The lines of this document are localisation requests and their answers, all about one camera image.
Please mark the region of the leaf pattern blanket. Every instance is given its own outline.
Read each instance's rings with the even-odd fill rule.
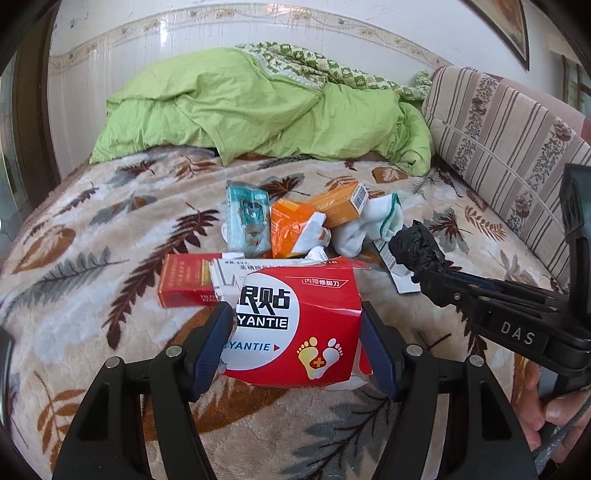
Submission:
[[[0,321],[16,339],[10,385],[12,436],[50,478],[72,417],[106,358],[152,358],[182,342],[210,308],[162,309],[156,285],[169,252],[224,251],[225,183],[260,186],[271,201],[312,195],[353,180],[372,196],[398,192],[405,222],[432,231],[450,268],[556,287],[540,262],[444,164],[408,177],[366,157],[327,163],[247,156],[222,167],[214,151],[158,147],[85,167],[27,221],[1,274]],[[453,307],[400,296],[372,245],[358,257],[361,296],[408,341],[436,356],[486,357],[507,395],[512,353],[474,335]],[[434,478],[444,438],[439,409],[425,478]],[[368,384],[356,391],[285,390],[218,376],[192,405],[218,478],[370,478],[397,406]],[[166,478],[149,399],[144,433],[152,475]]]

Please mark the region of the decorative wall border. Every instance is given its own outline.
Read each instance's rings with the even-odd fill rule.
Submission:
[[[109,30],[64,55],[51,56],[49,74],[63,73],[74,65],[136,38],[160,35],[165,31],[193,25],[243,21],[343,33],[402,53],[432,69],[451,65],[449,61],[407,38],[353,18],[283,4],[220,4],[172,10]]]

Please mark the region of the barcode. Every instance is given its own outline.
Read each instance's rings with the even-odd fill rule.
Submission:
[[[355,205],[355,208],[357,208],[358,211],[361,211],[361,208],[363,207],[365,200],[367,200],[367,197],[368,191],[362,184],[359,184],[359,187],[357,188],[357,194],[355,194],[355,197],[353,198],[353,205]]]

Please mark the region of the blanket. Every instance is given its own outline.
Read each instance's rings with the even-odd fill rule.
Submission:
[[[430,85],[427,72],[403,87],[286,44],[196,51],[148,66],[108,100],[90,162],[168,144],[216,147],[224,165],[248,152],[332,160],[373,150],[422,175],[431,134],[405,102]]]
[[[214,152],[159,147],[77,173],[14,242],[0,276],[0,322],[16,339],[10,371],[12,436],[42,478],[51,477],[64,436],[104,361],[153,358],[202,325],[211,309],[163,309],[159,274],[168,252],[224,251],[227,179],[305,201],[350,181],[372,196],[398,192],[404,219],[423,221],[453,270],[550,288],[548,272],[473,191],[439,165],[424,177],[384,161],[324,162],[305,157],[236,160]],[[420,293],[399,295],[371,244],[356,271],[364,300],[409,342],[414,329],[435,356],[486,358],[511,396],[514,355],[470,331],[453,306]],[[441,398],[425,479],[435,477],[444,438]],[[253,387],[218,376],[191,405],[220,479],[370,478],[397,405],[372,384],[355,391]],[[147,451],[165,479],[149,400]]]

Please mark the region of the hand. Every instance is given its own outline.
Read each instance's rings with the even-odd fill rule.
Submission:
[[[525,366],[524,390],[515,406],[515,412],[531,450],[535,450],[541,445],[538,431],[545,422],[549,421],[558,426],[565,425],[591,395],[589,390],[573,392],[556,397],[547,405],[543,405],[538,396],[539,382],[540,367],[533,362],[528,362]],[[585,412],[583,418],[577,422],[564,438],[562,444],[553,453],[552,460],[557,463],[564,462],[566,456],[581,437],[589,419],[591,419],[591,408]]]

